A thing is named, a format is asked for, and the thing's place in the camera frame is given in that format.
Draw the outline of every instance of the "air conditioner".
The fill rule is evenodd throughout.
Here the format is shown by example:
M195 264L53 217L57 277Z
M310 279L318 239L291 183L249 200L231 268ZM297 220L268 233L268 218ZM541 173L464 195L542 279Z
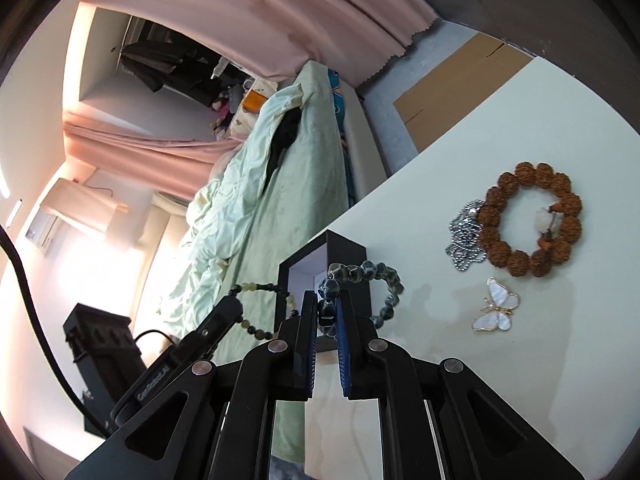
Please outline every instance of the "air conditioner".
M25 234L27 240L30 240L43 253L49 249L51 241L55 237L58 229L62 224L62 220L55 215L45 213L42 209L38 210L33 222L27 229Z

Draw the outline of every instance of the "small bead bracelet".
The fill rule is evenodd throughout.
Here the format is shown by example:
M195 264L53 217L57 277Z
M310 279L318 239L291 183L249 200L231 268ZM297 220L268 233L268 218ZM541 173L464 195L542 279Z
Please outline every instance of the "small bead bracelet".
M392 319L394 308L400 303L400 294L404 292L404 286L400 283L398 272L380 262L375 264L365 260L360 266L343 264L331 264L327 271L327 277L318 286L318 294L324 300L318 307L319 328L329 337L336 334L335 328L335 304L334 301L340 294L340 283L359 283L362 280L384 280L389 290L389 296L385 298L385 306L380 309L378 316L372 316L371 320L376 329L382 328L385 321Z
M287 298L287 306L289 307L289 309L291 309L290 316L295 317L299 315L299 312L296 310L295 298L284 288L279 285L274 285L273 283L238 283L229 289L229 295L234 298L240 292L254 292L256 290L268 290L269 292L275 292L276 294L284 296L285 298ZM268 332L267 330L256 328L248 319L245 319L242 316L236 319L236 323L238 323L250 335L254 336L259 341L262 341L263 339L276 339L278 336L278 333L273 334L271 332Z

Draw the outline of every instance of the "black cable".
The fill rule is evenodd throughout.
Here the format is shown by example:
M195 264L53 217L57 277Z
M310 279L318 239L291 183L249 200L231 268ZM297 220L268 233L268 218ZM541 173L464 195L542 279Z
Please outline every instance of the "black cable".
M15 276L18 279L18 286L20 287L20 294L22 295L22 300L24 301L24 306L27 310L27 316L29 316L29 321L31 322L31 327L33 328L33 332L36 335L36 339L42 349L42 353L49 363L49 367L51 371L55 375L56 379L60 383L60 386L65 391L67 397L71 400L74 406L82 413L86 419L95 427L97 431L99 431L104 438L109 438L111 435L104 428L103 423L101 423L93 413L91 413L87 407L78 399L76 394L74 393L71 385L65 379L60 366L56 362L56 358L51 351L51 347L47 342L47 338L44 335L44 331L42 330L42 325L40 324L40 320L38 319L38 314L36 312L36 307L33 304L33 298L31 297L31 291L29 290L29 282L27 281L27 275L24 272L24 266L22 264L22 260L20 259L20 254L15 249L14 243L9 238L9 235L4 230L4 228L0 225L0 248L5 252L12 266L14 267Z
M155 328L152 328L152 329L150 329L150 330L145 330L144 332L142 332L142 333L138 334L138 335L133 339L133 342L134 342L134 343L137 343L137 342L138 342L138 339L140 339L143 335L153 334L153 333L163 335L165 338L167 338L167 339L169 340L169 343L171 343L172 345L173 345L173 344L175 344L175 343L174 343L174 340L173 340L173 339L171 339L167 334L165 334L165 333L164 333L164 332L162 332L161 330L156 330Z
M110 187L93 187L93 186L87 186L87 185L84 185L84 187L88 187L89 189L98 189L101 191L111 191L111 197L113 197L113 189L111 189Z

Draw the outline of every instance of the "light green blanket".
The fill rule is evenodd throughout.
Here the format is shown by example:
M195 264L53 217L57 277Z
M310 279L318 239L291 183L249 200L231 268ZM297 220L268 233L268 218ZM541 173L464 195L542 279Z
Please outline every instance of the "light green blanket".
M298 138L285 152L258 204L248 237L230 261L220 297L235 283L276 283L280 263L347 211L344 159L326 67L309 62L295 82L304 94ZM272 330L272 293L248 292L238 298L245 318ZM216 350L214 361L241 359L257 344L236 325ZM275 456L304 462L304 414L302 402L278 403L271 450Z
M284 114L302 104L299 84L272 96L225 172L212 178L189 204L190 228L176 255L175 286L161 305L169 333L184 337L211 311L228 261L242 248L262 200L271 139Z

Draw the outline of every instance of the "white table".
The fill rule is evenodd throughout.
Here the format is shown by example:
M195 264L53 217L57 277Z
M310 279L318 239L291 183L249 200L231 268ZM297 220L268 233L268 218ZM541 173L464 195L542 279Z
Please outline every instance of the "white table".
M583 199L571 260L542 279L489 262L457 271L444 252L450 220L523 160L568 174ZM381 337L431 362L459 357L585 478L599 479L640 426L639 190L638 134L537 58L329 229L399 271L406 290ZM539 190L512 199L505 240L535 250L534 213L551 199ZM522 298L509 332L471 330L490 276ZM375 310L384 293L372 285ZM377 403L343 399L332 359L319 357L306 406L306 471L381 479Z

